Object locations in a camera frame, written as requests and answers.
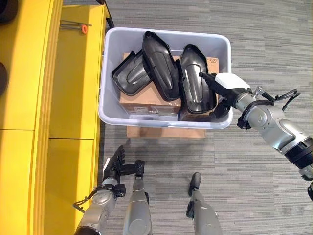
cardboard box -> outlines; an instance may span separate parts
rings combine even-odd
[[[218,58],[207,58],[207,66],[210,73],[219,73],[219,59]],[[219,96],[216,94],[216,101],[218,103]],[[191,114],[188,112],[187,107],[183,107],[180,111],[179,121],[205,121],[210,112],[214,109],[204,113],[204,114]]]
[[[128,138],[205,138],[204,129],[127,127]]]

gray plastic bin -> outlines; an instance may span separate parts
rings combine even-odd
[[[223,129],[232,121],[233,111],[217,122],[163,121],[130,119],[130,115],[119,103],[120,90],[112,80],[112,71],[123,61],[123,54],[137,53],[142,48],[142,38],[146,31],[153,31],[171,48],[172,55],[180,56],[187,44],[195,44],[206,57],[219,59],[220,72],[231,72],[231,49],[229,40],[217,34],[176,32],[142,28],[113,28],[105,36],[104,58],[101,72],[99,116],[111,125],[141,127],[179,127],[198,129]]]

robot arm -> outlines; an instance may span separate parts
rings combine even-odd
[[[145,162],[137,160],[134,164],[124,165],[124,152],[124,148],[121,145],[115,154],[111,158],[108,158],[105,163],[102,185],[95,188],[85,199],[73,204],[76,209],[84,213],[74,235],[105,234],[109,215],[115,207],[117,198],[124,197],[126,193],[125,185],[120,183],[121,175],[136,174],[136,177],[142,177]],[[140,193],[145,195],[144,188]],[[91,204],[85,211],[81,205],[89,199],[91,199]]]
[[[286,119],[283,112],[287,104],[300,95],[297,90],[273,98],[261,87],[253,93],[245,81],[232,73],[200,73],[200,76],[211,89],[224,98],[222,102],[224,106],[232,106],[242,112],[237,124],[241,129],[253,128],[259,131],[268,145],[285,155],[299,168],[303,179],[313,180],[313,139]],[[282,110],[274,106],[275,101],[285,98],[290,100]],[[308,188],[309,196],[313,200],[312,189],[313,184]]]

black car part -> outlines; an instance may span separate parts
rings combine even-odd
[[[162,98],[166,101],[180,98],[179,71],[169,46],[155,33],[147,31],[143,36],[142,54]]]
[[[145,67],[142,51],[138,52],[136,55],[132,51],[129,56],[113,70],[113,80],[122,92],[133,96],[151,82],[151,79],[145,71]]]
[[[206,57],[196,45],[188,44],[178,62],[181,74],[181,89],[185,105],[192,114],[203,114],[216,106],[216,94],[200,72],[209,73]]]

yellow furniture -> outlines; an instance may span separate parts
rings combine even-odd
[[[97,107],[106,17],[104,5],[62,9],[62,20],[92,26],[87,35],[69,30],[59,33],[46,172],[47,235],[74,234],[83,214],[72,204],[88,196],[96,185]]]
[[[42,234],[45,165],[62,0],[20,0],[0,25],[0,234]]]
[[[64,20],[91,23],[88,34],[59,32],[61,11]],[[9,75],[0,96],[0,234],[69,234],[80,219],[71,204],[96,181],[108,16],[105,5],[62,10],[62,0],[20,0],[16,18],[0,25]]]

